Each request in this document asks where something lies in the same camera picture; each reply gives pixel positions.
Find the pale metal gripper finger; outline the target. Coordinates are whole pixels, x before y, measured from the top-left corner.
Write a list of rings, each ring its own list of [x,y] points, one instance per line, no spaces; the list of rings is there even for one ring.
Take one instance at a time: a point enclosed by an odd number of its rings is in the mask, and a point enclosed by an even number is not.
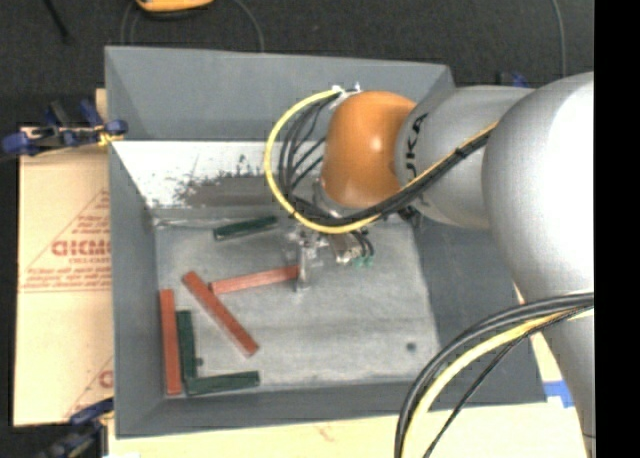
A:
[[[309,258],[308,249],[299,249],[298,255],[298,276],[296,280],[296,290],[302,291],[310,286],[310,268],[311,259]]]

